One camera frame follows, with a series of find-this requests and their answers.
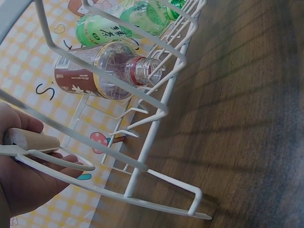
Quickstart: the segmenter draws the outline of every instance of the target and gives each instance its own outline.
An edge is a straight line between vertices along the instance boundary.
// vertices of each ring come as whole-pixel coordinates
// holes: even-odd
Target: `plastic bottle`
[[[170,0],[169,2],[179,8],[185,4],[185,0]],[[107,12],[154,36],[160,35],[170,22],[179,16],[178,13],[158,1],[129,1],[124,5],[117,5]],[[80,19],[76,28],[76,36],[79,42],[85,46],[103,44],[121,38],[141,38],[131,30],[96,14],[88,14]]]
[[[122,41],[74,49],[72,53],[135,87],[149,84],[149,74],[160,64],[154,58],[136,55],[134,48]],[[159,82],[161,76],[162,70],[159,69],[151,77],[153,84]],[[56,62],[55,80],[61,89],[73,94],[87,94],[111,100],[123,100],[131,95],[63,57]]]

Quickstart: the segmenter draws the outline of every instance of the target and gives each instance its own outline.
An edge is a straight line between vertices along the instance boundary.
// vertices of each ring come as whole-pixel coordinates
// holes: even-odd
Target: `yellow checkered tablecloth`
[[[91,0],[95,6],[108,9],[119,4],[120,0]],[[79,16],[86,13],[81,0],[45,0],[45,11],[52,33],[52,38],[60,47],[78,48],[75,36],[76,23]],[[151,44],[139,41],[139,53],[143,47],[149,49]],[[68,126],[72,120],[81,95],[68,94],[59,89],[53,82],[54,61],[58,55],[52,52],[45,43],[34,4],[19,18],[8,36],[0,45],[0,85],[16,98],[27,103],[56,121]],[[116,101],[89,97],[88,104],[111,115],[119,116],[124,106]],[[123,120],[123,126],[132,120],[132,113]],[[117,121],[99,111],[86,107],[76,124],[76,130],[90,137],[94,132],[113,132]],[[45,126],[45,134],[63,139],[64,135],[57,130]],[[113,145],[119,150],[122,143]],[[110,169],[101,165],[102,154],[96,154],[92,148],[71,139],[68,148],[87,158],[95,166],[92,178],[87,181],[103,187]],[[113,158],[108,157],[106,164],[111,166]],[[100,196],[75,186],[69,186],[47,204],[25,215],[11,219],[12,227],[19,228],[56,228],[56,227],[89,227]]]

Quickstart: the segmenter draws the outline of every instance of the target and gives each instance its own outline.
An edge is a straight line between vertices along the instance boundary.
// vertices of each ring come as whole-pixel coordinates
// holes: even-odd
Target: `human hand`
[[[0,103],[0,123],[0,144],[3,143],[5,132],[10,128],[21,128],[37,133],[41,133],[43,130],[42,122],[5,103]],[[81,164],[74,155],[66,157],[60,153],[51,153],[51,155],[65,161]],[[82,171],[42,162],[44,165],[74,178],[82,174]],[[21,162],[14,161],[7,156],[0,156],[0,185],[9,205],[11,217],[35,210],[68,186],[63,181]]]

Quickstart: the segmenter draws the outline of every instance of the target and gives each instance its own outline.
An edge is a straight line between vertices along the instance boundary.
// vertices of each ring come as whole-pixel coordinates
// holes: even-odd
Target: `red mushroom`
[[[104,146],[108,146],[107,138],[100,132],[94,132],[90,135],[90,139],[93,139],[95,142],[98,142]],[[103,152],[93,149],[94,153],[101,154]]]

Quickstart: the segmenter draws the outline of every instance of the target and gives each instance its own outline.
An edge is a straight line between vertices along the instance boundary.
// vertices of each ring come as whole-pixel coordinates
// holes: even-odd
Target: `wooden floor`
[[[199,22],[147,164],[200,187],[199,211],[214,219],[101,198],[92,228],[304,227],[304,0],[209,0]],[[142,143],[127,138],[123,152]],[[127,182],[113,171],[107,188]],[[148,174],[134,196],[185,209],[193,199]]]

